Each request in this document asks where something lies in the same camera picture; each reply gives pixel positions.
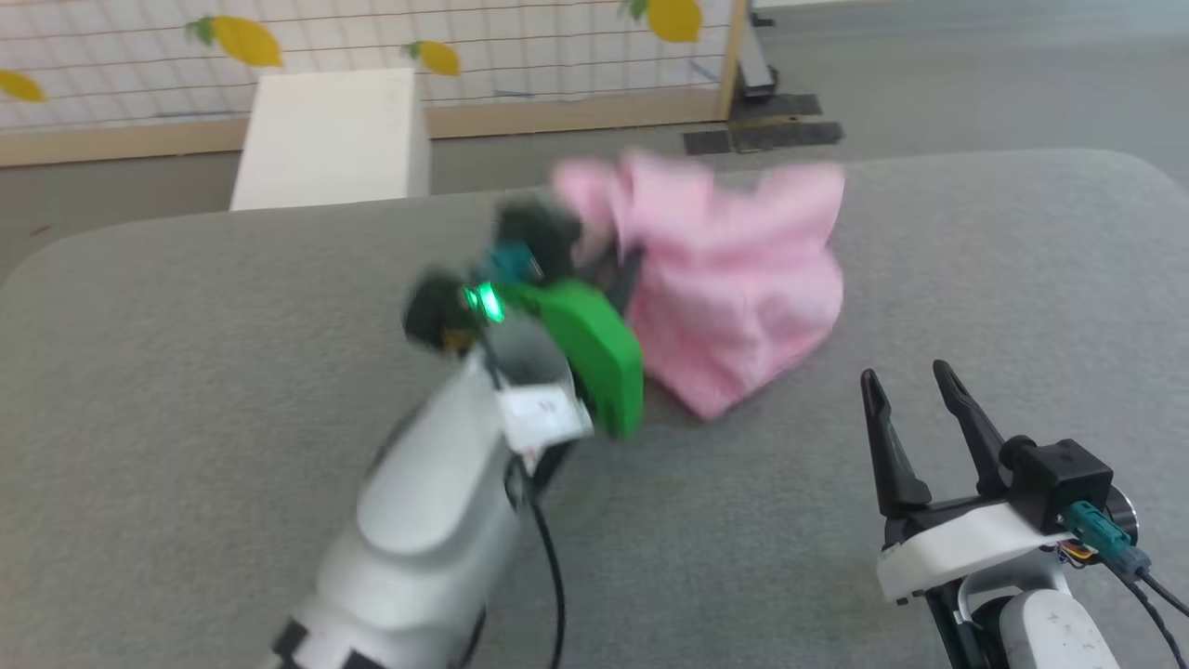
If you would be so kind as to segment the wooden framed net fence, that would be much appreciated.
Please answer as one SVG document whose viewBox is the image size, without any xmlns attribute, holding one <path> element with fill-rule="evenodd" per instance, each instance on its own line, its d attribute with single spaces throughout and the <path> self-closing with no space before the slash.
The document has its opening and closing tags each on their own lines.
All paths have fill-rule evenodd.
<svg viewBox="0 0 1189 669">
<path fill-rule="evenodd" d="M 0 166 L 718 122 L 747 0 L 0 0 Z"/>
</svg>

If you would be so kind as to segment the white box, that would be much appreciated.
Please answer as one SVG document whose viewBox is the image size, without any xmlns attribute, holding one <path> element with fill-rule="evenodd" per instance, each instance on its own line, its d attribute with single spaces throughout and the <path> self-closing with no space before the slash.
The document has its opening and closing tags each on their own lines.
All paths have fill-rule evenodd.
<svg viewBox="0 0 1189 669">
<path fill-rule="evenodd" d="M 232 212 L 430 193 L 432 144 L 413 68 L 259 80 Z"/>
</svg>

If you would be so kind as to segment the long black floor mat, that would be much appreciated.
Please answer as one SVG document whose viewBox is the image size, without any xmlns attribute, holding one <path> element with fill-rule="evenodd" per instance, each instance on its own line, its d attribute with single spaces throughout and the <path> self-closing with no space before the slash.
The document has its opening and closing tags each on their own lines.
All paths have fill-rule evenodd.
<svg viewBox="0 0 1189 669">
<path fill-rule="evenodd" d="M 688 156 L 756 153 L 776 149 L 831 147 L 844 140 L 841 124 L 798 122 L 778 119 L 776 124 L 731 124 L 726 128 L 684 133 L 681 143 Z"/>
</svg>

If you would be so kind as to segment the grey fabric table cover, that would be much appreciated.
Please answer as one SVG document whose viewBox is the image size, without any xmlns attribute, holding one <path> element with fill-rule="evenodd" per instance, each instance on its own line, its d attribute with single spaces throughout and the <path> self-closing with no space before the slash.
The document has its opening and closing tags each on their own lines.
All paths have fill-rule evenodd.
<svg viewBox="0 0 1189 669">
<path fill-rule="evenodd" d="M 1189 600 L 1189 190 L 1100 150 L 866 160 L 824 347 L 702 424 L 649 390 L 542 504 L 562 669 L 948 669 L 886 602 L 858 375 L 935 499 L 975 471 L 946 360 L 1004 436 L 1116 473 Z M 308 593 L 386 433 L 449 375 L 413 280 L 501 191 L 158 217 L 73 234 L 0 285 L 0 669 L 251 669 Z"/>
</svg>

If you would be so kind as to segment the short black floor mat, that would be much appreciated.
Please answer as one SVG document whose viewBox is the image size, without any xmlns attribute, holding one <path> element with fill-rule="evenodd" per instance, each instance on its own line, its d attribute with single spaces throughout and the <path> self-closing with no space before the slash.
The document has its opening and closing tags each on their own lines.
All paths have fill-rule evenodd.
<svg viewBox="0 0 1189 669">
<path fill-rule="evenodd" d="M 760 97 L 736 97 L 730 122 L 743 122 L 767 116 L 819 116 L 820 102 L 814 94 L 773 94 Z"/>
</svg>

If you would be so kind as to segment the white paper label tag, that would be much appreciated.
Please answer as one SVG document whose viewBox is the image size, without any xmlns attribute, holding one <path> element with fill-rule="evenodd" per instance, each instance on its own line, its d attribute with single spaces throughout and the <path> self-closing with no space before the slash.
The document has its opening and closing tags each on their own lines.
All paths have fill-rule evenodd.
<svg viewBox="0 0 1189 669">
<path fill-rule="evenodd" d="M 503 435 L 515 453 L 537 453 L 594 433 L 594 419 L 574 391 L 561 384 L 497 391 Z"/>
</svg>

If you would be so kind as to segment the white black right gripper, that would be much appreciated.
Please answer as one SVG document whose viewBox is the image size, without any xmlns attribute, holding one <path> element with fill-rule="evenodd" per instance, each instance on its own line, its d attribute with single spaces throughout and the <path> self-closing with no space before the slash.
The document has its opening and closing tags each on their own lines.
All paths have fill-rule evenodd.
<svg viewBox="0 0 1189 669">
<path fill-rule="evenodd" d="M 1002 498 L 1011 479 L 1011 475 L 1005 478 L 1000 462 L 1004 437 L 950 364 L 935 360 L 933 373 L 944 405 L 965 438 L 977 473 L 979 496 Z M 877 507 L 883 519 L 888 519 L 883 526 L 883 550 L 876 558 L 883 600 L 904 602 L 967 578 L 973 578 L 973 583 L 960 586 L 960 598 L 1004 587 L 1052 589 L 1070 597 L 1059 558 L 1040 551 L 1043 545 L 1053 547 L 1069 539 L 1070 534 L 1044 536 L 1005 501 L 981 505 L 938 526 L 912 532 L 910 519 L 904 517 L 927 507 L 933 496 L 910 465 L 892 423 L 891 402 L 875 370 L 866 370 L 858 377 L 858 389 L 866 406 Z"/>
</svg>

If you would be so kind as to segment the grey metal stand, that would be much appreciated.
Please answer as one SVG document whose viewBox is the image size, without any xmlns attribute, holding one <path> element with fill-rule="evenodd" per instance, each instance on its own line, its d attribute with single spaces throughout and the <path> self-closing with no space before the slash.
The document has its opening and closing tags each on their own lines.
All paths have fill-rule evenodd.
<svg viewBox="0 0 1189 669">
<path fill-rule="evenodd" d="M 770 18 L 760 15 L 754 0 L 747 0 L 747 23 L 738 44 L 738 91 L 749 103 L 761 103 L 776 94 L 778 71 L 765 59 L 757 30 L 776 26 Z"/>
</svg>

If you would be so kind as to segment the pink garment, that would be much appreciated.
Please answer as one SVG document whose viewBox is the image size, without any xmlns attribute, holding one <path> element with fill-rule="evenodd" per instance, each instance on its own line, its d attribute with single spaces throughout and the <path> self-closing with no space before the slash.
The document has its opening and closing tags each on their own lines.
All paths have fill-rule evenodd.
<svg viewBox="0 0 1189 669">
<path fill-rule="evenodd" d="M 705 422 L 803 362 L 841 317 L 837 164 L 784 164 L 730 187 L 692 158 L 630 150 L 562 160 L 551 187 L 581 221 L 575 258 L 611 244 L 643 254 L 627 318 L 644 370 Z"/>
</svg>

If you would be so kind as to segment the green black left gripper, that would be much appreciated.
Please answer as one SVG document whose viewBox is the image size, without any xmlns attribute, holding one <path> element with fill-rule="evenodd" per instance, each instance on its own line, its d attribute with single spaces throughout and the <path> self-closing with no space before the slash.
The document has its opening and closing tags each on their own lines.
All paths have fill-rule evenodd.
<svg viewBox="0 0 1189 669">
<path fill-rule="evenodd" d="M 619 261 L 581 264 L 578 280 L 504 285 L 504 299 L 537 318 L 562 351 L 594 424 L 615 438 L 629 438 L 643 419 L 643 351 L 622 316 L 646 254 L 633 247 Z"/>
</svg>

